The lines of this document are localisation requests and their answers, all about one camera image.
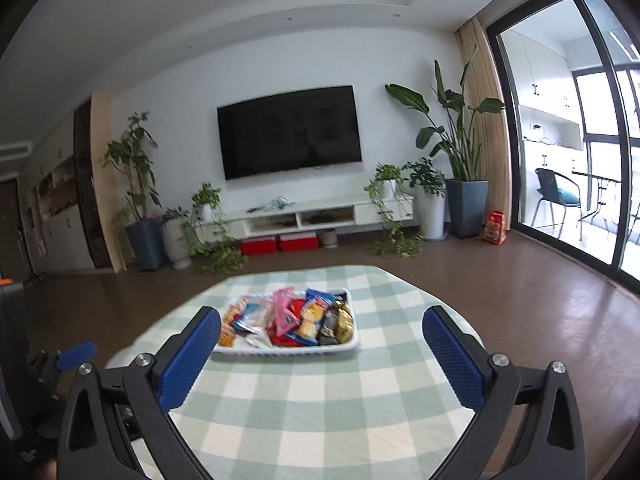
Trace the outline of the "orange cartoon snack packet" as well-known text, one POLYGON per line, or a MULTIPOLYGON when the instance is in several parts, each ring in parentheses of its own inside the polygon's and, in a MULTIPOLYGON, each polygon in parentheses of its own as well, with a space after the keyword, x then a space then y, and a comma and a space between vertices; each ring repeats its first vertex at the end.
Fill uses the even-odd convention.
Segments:
POLYGON ((235 329, 232 323, 241 315, 242 310, 237 306, 230 306, 224 316, 221 318, 221 330, 218 344, 221 347, 230 348, 235 340, 235 329))

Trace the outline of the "pale green snack bag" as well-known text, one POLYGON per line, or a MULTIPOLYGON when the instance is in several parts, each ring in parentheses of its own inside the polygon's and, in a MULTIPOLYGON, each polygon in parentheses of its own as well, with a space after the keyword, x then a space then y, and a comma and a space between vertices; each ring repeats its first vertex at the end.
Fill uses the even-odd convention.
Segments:
POLYGON ((258 349, 269 349, 273 344, 265 332, 249 333, 245 336, 245 341, 252 347, 258 349))

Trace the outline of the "blue snack bag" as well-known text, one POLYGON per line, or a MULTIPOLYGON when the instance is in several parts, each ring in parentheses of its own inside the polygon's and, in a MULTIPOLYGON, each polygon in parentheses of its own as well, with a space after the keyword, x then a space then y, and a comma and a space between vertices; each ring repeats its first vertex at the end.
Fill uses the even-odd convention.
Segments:
POLYGON ((269 308, 264 304, 262 298, 250 298, 232 326, 237 332, 256 333, 265 327, 268 314, 269 308))

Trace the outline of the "clear orange cat packet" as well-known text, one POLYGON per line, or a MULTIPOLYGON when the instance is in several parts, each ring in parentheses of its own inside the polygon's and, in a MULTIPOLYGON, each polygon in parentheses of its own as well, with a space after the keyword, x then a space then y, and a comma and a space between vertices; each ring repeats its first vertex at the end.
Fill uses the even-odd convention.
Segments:
POLYGON ((265 330, 273 315, 273 302, 269 298, 250 297, 236 325, 247 333, 265 330))

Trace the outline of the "pink wafer packet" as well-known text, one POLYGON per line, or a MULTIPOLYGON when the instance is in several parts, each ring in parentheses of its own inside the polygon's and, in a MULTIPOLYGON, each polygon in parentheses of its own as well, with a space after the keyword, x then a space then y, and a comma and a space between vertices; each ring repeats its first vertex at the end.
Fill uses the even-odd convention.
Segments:
POLYGON ((288 305, 294 299, 294 288, 285 287, 276 290, 272 295, 274 314, 276 315, 278 332, 286 332, 293 326, 298 318, 288 312, 288 305))

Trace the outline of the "gold snack packet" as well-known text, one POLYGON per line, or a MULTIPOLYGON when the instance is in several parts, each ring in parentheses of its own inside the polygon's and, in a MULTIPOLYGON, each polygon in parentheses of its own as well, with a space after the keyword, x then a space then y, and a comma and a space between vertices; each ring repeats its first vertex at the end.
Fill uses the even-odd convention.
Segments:
POLYGON ((339 344, 347 344, 352 340, 352 334, 354 333, 354 318, 345 301, 338 300, 336 308, 337 323, 335 327, 335 338, 339 344))

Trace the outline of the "large red chip bag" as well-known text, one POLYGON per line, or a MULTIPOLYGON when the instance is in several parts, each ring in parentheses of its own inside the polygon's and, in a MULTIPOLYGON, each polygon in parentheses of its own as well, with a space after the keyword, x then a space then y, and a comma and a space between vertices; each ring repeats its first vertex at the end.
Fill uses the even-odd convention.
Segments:
MULTIPOLYGON (((299 318, 300 311, 304 305, 304 300, 302 298, 293 299, 288 305, 288 312, 294 314, 296 318, 299 318)), ((290 327, 286 332, 279 333, 277 328, 277 320, 273 320, 269 327, 267 328, 267 335, 269 337, 270 342, 275 347, 280 348, 296 348, 303 347, 303 343, 299 342, 295 337, 294 333, 299 326, 300 321, 297 321, 293 326, 290 327)))

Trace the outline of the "black snack packet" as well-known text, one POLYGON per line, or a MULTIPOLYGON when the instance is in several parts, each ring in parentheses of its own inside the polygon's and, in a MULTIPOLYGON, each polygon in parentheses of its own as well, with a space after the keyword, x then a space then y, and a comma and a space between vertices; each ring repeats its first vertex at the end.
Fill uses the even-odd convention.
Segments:
POLYGON ((334 344, 338 344, 337 324, 341 307, 343 306, 344 302, 342 300, 336 300, 329 306, 329 309, 326 310, 317 335, 319 346, 333 346, 334 344))

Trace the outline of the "blue cake packet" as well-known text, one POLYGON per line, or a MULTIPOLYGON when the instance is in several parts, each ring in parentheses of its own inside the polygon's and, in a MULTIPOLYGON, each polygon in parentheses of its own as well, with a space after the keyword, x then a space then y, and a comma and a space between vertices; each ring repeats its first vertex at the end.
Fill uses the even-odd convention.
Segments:
POLYGON ((308 288, 303 307, 300 308, 300 323, 288 336, 303 346, 318 346, 318 335, 326 311, 337 300, 330 292, 308 288))

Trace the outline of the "trailing plant on console left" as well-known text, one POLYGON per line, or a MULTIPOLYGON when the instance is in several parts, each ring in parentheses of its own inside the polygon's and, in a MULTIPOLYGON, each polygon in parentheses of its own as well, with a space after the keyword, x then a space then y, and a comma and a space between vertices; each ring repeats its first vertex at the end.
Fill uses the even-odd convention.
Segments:
POLYGON ((241 271, 247 256, 229 232, 221 209, 221 189, 209 182, 191 196, 191 210, 183 225, 184 236, 201 273, 231 274, 241 271))

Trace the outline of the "trailing plant on console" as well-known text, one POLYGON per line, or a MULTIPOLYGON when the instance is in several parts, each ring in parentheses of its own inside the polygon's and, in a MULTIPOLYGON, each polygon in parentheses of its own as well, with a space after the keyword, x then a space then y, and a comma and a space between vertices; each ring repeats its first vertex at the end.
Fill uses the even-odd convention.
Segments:
POLYGON ((229 232, 221 209, 221 189, 209 182, 191 196, 191 210, 183 225, 184 236, 201 273, 231 274, 241 271, 247 256, 229 232))
POLYGON ((404 177, 398 166, 378 162, 373 177, 363 188, 383 229, 381 237, 372 245, 375 255, 413 258, 422 248, 419 235, 405 232, 405 223, 412 219, 413 206, 402 189, 403 183, 404 177))

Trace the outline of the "white plastic tray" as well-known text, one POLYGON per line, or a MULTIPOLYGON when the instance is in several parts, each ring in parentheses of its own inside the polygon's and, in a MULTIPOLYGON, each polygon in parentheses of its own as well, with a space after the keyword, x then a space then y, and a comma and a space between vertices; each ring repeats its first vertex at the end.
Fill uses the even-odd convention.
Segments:
POLYGON ((315 356, 359 347, 350 292, 296 289, 237 296, 221 313, 214 351, 228 356, 315 356))

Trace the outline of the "red bag on floor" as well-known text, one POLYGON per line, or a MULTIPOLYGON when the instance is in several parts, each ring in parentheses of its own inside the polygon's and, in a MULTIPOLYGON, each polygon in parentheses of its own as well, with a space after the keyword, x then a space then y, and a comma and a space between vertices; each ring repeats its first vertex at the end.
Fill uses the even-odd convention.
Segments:
POLYGON ((482 239, 494 245, 502 245, 506 241, 506 218, 500 210, 492 210, 486 219, 482 239))

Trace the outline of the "plant in white ribbed pot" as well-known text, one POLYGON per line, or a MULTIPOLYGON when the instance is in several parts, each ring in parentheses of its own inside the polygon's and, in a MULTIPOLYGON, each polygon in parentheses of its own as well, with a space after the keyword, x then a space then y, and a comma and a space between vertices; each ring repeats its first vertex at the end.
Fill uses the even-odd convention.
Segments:
POLYGON ((192 264, 189 243, 184 235, 184 224, 188 217, 183 208, 177 207, 167 209, 160 219, 165 252, 175 270, 184 270, 192 264))

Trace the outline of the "left red storage box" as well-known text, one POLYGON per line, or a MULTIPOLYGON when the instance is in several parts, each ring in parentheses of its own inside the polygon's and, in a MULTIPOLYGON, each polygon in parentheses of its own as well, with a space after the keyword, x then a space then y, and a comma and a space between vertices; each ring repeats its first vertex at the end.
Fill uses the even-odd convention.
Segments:
POLYGON ((275 235, 246 238, 240 241, 240 249, 247 257, 275 254, 278 251, 278 238, 275 235))

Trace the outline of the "red storage box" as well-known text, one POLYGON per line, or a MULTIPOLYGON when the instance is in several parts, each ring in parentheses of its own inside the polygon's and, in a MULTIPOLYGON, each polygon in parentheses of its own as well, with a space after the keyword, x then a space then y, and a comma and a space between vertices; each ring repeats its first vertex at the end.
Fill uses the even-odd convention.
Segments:
POLYGON ((283 234, 278 237, 280 252, 302 252, 319 248, 319 239, 316 232, 301 232, 283 234))
POLYGON ((247 257, 275 254, 278 251, 278 238, 275 235, 246 238, 240 241, 240 249, 247 257))

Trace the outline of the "right red storage box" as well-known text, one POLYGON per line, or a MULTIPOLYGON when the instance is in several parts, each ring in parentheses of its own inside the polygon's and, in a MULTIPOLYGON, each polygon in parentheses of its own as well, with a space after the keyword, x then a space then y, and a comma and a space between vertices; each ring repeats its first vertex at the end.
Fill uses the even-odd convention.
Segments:
POLYGON ((316 232, 301 232, 283 234, 278 237, 280 252, 302 252, 319 248, 319 239, 316 232))

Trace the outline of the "white tv console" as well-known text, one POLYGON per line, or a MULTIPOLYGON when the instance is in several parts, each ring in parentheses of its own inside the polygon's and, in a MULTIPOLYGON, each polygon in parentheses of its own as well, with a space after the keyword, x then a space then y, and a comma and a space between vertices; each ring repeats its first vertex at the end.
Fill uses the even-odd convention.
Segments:
POLYGON ((224 218, 236 240, 326 229, 362 231, 368 226, 380 226, 366 193, 297 202, 282 209, 240 210, 224 214, 224 218))

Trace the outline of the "trailing plant on console right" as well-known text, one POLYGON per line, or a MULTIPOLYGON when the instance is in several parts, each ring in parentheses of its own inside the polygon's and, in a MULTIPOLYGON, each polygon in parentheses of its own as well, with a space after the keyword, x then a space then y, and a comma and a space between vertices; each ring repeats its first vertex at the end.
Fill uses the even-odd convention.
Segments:
POLYGON ((378 162, 373 177, 363 188, 383 229, 381 237, 372 245, 375 255, 413 258, 422 248, 419 235, 405 232, 405 223, 412 219, 413 206, 402 189, 403 183, 404 177, 398 166, 378 162))

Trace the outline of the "plant in tall white pot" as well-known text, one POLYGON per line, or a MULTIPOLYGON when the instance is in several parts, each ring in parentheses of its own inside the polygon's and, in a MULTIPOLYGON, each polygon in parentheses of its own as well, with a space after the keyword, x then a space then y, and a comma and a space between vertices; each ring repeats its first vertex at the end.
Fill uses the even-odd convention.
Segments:
POLYGON ((404 166, 409 188, 416 200, 420 237, 429 242, 445 238, 446 185, 444 174, 431 159, 421 157, 404 166))

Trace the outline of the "small grey pot under console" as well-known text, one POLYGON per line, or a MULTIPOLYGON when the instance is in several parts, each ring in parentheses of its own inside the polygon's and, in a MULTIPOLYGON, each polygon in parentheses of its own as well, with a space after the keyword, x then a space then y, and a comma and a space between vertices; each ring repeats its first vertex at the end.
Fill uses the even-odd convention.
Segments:
POLYGON ((334 249, 338 247, 337 232, 334 229, 320 231, 318 233, 318 239, 323 248, 334 249))

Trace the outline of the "black balcony chair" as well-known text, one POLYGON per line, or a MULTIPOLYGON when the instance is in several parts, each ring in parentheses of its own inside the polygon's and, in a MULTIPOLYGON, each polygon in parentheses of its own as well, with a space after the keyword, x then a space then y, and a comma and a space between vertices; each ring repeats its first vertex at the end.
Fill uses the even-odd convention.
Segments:
POLYGON ((582 191, 579 185, 565 174, 560 174, 547 167, 536 168, 535 174, 538 179, 537 193, 539 194, 539 200, 533 215, 532 226, 535 225, 539 207, 543 202, 548 203, 550 206, 561 206, 563 208, 563 217, 558 233, 558 237, 561 237, 567 211, 569 209, 577 209, 579 211, 577 221, 579 239, 582 240, 582 191))

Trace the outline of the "tall plant in blue pot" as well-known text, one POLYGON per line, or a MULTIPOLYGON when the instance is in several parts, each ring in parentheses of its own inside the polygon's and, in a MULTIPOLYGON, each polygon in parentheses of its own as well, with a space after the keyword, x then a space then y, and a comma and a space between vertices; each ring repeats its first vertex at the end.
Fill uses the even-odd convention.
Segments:
POLYGON ((157 147, 146 128, 149 112, 134 112, 124 132, 107 143, 104 167, 112 167, 126 182, 116 223, 124 229, 134 262, 141 271, 156 271, 166 263, 160 222, 149 217, 149 203, 160 207, 153 162, 145 148, 157 147))

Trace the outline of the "large leaf plant blue pot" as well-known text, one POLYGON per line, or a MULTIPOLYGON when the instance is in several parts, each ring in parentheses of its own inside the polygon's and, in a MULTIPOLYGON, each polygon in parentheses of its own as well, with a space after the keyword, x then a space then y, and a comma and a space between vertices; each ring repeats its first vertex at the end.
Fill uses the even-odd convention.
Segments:
POLYGON ((459 81, 460 89, 447 89, 442 81, 442 71, 434 64, 436 86, 433 88, 439 105, 447 114, 448 124, 441 126, 434 119, 420 129, 416 135, 416 147, 425 148, 436 136, 430 156, 447 155, 452 177, 445 181, 450 214, 450 232, 459 238, 480 235, 488 199, 488 182, 480 177, 480 148, 477 139, 475 118, 480 115, 498 115, 504 103, 497 98, 486 98, 475 106, 465 102, 466 76, 473 66, 469 59, 463 66, 459 81))

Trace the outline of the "black wall television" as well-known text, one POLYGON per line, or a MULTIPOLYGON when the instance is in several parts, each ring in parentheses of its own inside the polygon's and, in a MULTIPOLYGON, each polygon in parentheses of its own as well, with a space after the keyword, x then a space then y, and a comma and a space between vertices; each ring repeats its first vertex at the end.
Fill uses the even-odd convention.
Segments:
POLYGON ((361 162, 354 88, 299 90, 217 110, 224 178, 361 162))

